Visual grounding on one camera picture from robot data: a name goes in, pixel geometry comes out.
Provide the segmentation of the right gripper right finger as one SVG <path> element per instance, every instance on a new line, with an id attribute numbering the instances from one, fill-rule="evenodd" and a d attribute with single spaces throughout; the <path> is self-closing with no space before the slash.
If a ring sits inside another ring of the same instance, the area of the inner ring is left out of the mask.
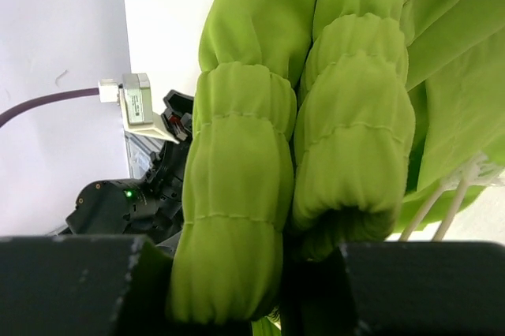
<path id="1" fill-rule="evenodd" d="M 343 244 L 282 282 L 284 335 L 501 335 L 504 248 L 490 242 Z"/>

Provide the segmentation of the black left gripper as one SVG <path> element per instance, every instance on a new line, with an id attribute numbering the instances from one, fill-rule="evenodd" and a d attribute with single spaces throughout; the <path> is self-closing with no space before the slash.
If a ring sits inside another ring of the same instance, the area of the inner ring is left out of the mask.
<path id="1" fill-rule="evenodd" d="M 153 241 L 165 241 L 181 230 L 182 184 L 193 140 L 193 97 L 172 90 L 163 102 L 166 109 L 162 121 L 175 141 L 166 141 L 161 151 L 151 157 L 151 168 L 145 175 L 155 200 L 155 214 L 148 230 Z"/>

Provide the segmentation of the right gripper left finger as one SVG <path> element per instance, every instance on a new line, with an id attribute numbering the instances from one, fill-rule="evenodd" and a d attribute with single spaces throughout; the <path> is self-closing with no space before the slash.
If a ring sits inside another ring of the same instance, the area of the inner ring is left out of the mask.
<path id="1" fill-rule="evenodd" d="M 4 237 L 1 333 L 168 335 L 170 266 L 146 237 Z"/>

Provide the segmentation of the lime green shorts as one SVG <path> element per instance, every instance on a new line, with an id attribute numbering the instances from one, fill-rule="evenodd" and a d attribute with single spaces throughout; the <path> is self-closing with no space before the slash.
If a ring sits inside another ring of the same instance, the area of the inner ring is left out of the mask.
<path id="1" fill-rule="evenodd" d="M 504 170 L 504 0 L 214 0 L 166 317 L 275 306 L 283 256 L 402 239 Z"/>

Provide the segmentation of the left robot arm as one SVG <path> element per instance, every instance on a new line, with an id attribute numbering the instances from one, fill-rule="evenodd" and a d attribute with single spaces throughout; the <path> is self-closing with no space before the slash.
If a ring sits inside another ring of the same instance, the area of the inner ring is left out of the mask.
<path id="1" fill-rule="evenodd" d="M 143 234 L 159 244 L 179 235 L 183 226 L 182 186 L 189 147 L 193 141 L 193 101 L 172 90 L 163 98 L 163 124 L 175 132 L 153 151 L 147 171 L 139 179 L 101 180 L 78 194 L 66 218 L 64 234 Z"/>

